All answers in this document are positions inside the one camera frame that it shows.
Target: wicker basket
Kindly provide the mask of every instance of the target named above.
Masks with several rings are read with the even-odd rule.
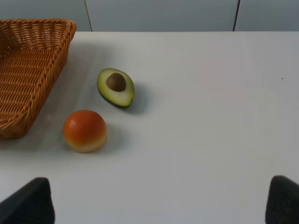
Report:
[[[70,20],[0,20],[0,139],[26,134],[68,55]]]

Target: white table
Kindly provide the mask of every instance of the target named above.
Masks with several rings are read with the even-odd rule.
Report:
[[[126,112],[98,93],[107,67],[135,83]],[[105,119],[103,151],[64,143],[78,109]],[[76,33],[30,132],[0,142],[0,200],[45,176],[57,224],[262,224],[298,157],[299,33]]]

